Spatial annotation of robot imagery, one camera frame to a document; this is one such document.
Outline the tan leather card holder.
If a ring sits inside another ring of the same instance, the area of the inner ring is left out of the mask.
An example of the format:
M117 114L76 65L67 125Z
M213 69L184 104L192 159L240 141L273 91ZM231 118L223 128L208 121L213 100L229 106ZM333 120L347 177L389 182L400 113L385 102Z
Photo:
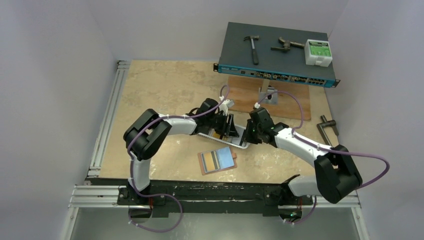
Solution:
M230 146L199 152L197 158L203 176L237 167L237 154Z

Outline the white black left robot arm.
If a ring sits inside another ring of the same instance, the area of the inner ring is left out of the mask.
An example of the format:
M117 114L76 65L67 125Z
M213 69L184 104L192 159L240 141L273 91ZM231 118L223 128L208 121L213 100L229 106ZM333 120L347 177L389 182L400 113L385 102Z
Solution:
M159 114L152 108L145 110L123 135L131 161L130 199L138 205L148 201L151 159L167 136L208 135L214 131L220 137L239 137L234 116L229 113L234 104L232 99L221 96L220 102L207 98L200 107L184 115Z

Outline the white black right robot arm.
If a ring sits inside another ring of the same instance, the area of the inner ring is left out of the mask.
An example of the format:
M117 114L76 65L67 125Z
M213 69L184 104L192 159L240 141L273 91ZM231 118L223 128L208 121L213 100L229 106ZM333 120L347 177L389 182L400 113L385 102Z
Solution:
M288 125L274 123L263 107L251 111L249 116L243 133L246 142L288 151L314 168L314 176L294 175L282 183L280 196L284 202L292 204L309 195L336 204L362 185L363 179L346 147L320 147L315 141L307 144L306 138Z

